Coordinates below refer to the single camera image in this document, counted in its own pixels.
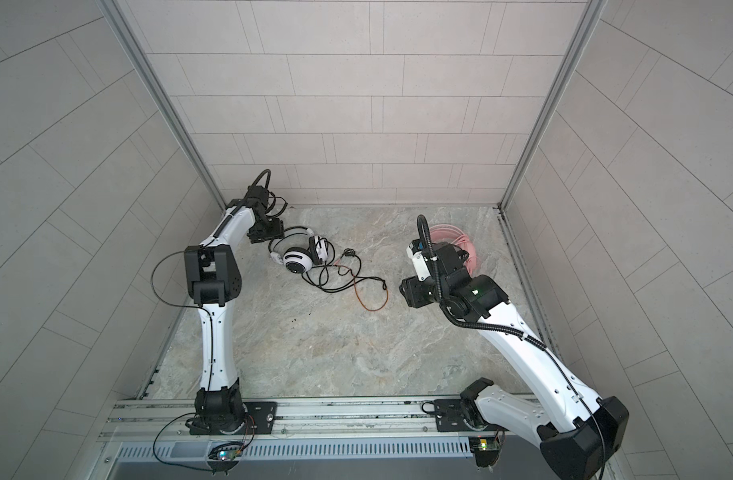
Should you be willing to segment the white black headphones with cable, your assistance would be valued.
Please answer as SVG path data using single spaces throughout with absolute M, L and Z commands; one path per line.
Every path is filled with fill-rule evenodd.
M 325 294 L 338 294 L 352 290 L 356 300 L 370 313 L 380 312 L 387 306 L 389 290 L 385 279 L 374 275 L 362 275 L 362 258 L 352 248 L 342 252 L 328 238 L 315 234 L 312 228 L 292 226 L 284 229 L 278 239 L 268 242 L 268 254 L 276 264 L 300 276 L 306 284 Z M 366 281 L 378 282 L 384 292 L 382 304 L 369 308 L 362 300 L 358 285 Z

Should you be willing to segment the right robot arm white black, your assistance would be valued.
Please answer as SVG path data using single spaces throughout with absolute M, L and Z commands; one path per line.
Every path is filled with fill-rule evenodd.
M 455 327 L 491 343 L 523 379 L 536 400 L 522 400 L 482 378 L 461 396 L 474 428 L 496 425 L 539 448 L 561 479 L 600 479 L 620 450 L 629 420 L 615 396 L 603 398 L 565 366 L 522 320 L 489 276 L 471 276 L 463 251 L 434 243 L 424 215 L 407 248 L 415 270 L 399 291 L 411 308 L 436 304 Z

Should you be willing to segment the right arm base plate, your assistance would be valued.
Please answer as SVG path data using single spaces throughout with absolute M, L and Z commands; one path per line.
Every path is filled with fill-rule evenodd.
M 432 400 L 430 415 L 434 417 L 436 430 L 450 432 L 496 432 L 498 425 L 486 423 L 473 415 L 472 408 L 460 398 Z

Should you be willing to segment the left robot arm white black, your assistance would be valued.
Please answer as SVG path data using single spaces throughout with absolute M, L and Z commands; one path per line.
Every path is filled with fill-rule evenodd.
M 262 243 L 278 239 L 284 222 L 274 213 L 272 172 L 262 170 L 240 199 L 228 203 L 220 223 L 204 241 L 176 253 L 184 260 L 186 290 L 202 326 L 202 374 L 194 400 L 194 417 L 186 421 L 192 435 L 252 435 L 256 422 L 242 400 L 234 361 L 234 301 L 242 292 L 236 250 L 242 239 Z

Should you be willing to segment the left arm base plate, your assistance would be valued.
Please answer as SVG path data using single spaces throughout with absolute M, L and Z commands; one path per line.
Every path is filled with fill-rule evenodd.
M 278 404 L 269 401 L 206 406 L 192 419 L 186 420 L 190 435 L 270 434 L 274 428 Z

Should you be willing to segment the pink headphones with cable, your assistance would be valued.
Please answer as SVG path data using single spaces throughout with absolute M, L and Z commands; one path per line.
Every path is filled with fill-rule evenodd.
M 474 276 L 478 266 L 475 246 L 470 237 L 460 228 L 450 224 L 436 224 L 429 228 L 431 241 L 434 243 L 448 243 L 458 250 L 466 251 L 468 258 L 464 261 L 467 272 Z

